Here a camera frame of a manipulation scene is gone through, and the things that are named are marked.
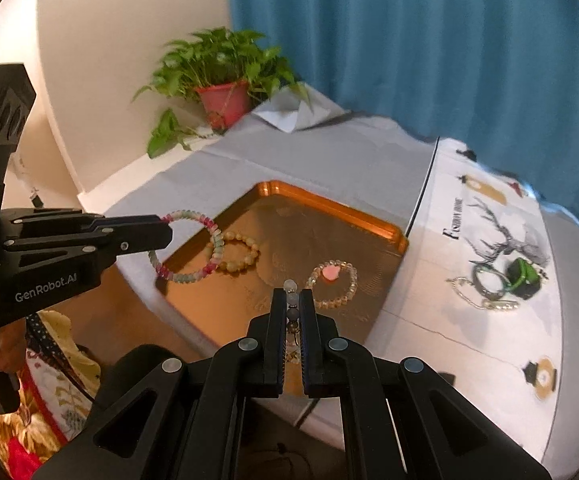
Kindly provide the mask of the orange metal tray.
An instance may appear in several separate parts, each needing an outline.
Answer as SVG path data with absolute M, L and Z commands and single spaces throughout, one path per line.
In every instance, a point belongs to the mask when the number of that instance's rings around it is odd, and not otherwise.
M 258 242 L 254 266 L 239 274 L 216 272 L 192 285 L 156 281 L 167 304 L 211 347 L 245 335 L 249 321 L 268 312 L 283 281 L 304 285 L 318 264 L 331 260 L 351 263 L 358 287 L 347 304 L 323 312 L 340 335 L 364 341 L 409 246 L 399 226 L 280 181 L 256 184 L 216 222 Z

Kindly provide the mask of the potted green plant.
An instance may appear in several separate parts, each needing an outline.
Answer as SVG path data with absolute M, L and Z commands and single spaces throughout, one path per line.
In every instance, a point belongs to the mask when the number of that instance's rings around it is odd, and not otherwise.
M 307 86 L 279 46 L 262 47 L 255 30 L 201 29 L 164 47 L 147 84 L 134 96 L 155 92 L 198 104 L 212 136 L 222 136 L 255 106 L 282 90 L 311 102 Z

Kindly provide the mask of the dark green bangle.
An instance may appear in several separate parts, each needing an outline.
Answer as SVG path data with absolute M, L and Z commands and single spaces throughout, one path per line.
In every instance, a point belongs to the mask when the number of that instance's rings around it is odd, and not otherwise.
M 477 263 L 472 270 L 472 282 L 483 298 L 491 301 L 502 299 L 509 291 L 510 281 L 493 266 Z

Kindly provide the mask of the blue curtain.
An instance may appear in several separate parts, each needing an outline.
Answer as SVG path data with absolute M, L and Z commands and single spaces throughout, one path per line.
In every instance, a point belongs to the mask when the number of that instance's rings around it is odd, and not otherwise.
M 230 0 L 350 110 L 465 142 L 579 217 L 579 0 Z

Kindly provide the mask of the grey table cloth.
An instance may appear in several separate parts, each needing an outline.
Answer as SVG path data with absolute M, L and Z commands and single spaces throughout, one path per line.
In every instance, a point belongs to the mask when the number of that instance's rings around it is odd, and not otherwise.
M 142 157 L 109 178 L 108 212 L 216 214 L 258 182 L 279 180 L 396 223 L 410 246 L 364 341 L 376 356 L 418 356 L 556 478 L 579 470 L 579 223 L 528 184 L 497 174 L 454 139 L 423 141 L 381 116 L 352 114 L 284 132 L 249 115 L 194 153 Z M 513 313 L 457 295 L 477 252 L 499 236 L 476 214 L 475 178 L 505 195 L 492 209 L 549 257 L 547 281 Z

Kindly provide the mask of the green black jewelry piece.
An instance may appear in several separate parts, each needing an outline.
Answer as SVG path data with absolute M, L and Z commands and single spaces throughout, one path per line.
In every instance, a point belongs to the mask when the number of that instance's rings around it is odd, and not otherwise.
M 510 294 L 527 300 L 541 289 L 541 276 L 531 262 L 516 258 L 509 263 L 504 275 L 507 284 L 505 290 Z

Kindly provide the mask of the white printed table runner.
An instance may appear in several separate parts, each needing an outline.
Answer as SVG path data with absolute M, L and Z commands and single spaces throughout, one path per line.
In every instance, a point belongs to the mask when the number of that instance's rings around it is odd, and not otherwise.
M 367 347 L 422 359 L 533 457 L 562 362 L 559 279 L 535 194 L 438 144 L 410 248 Z

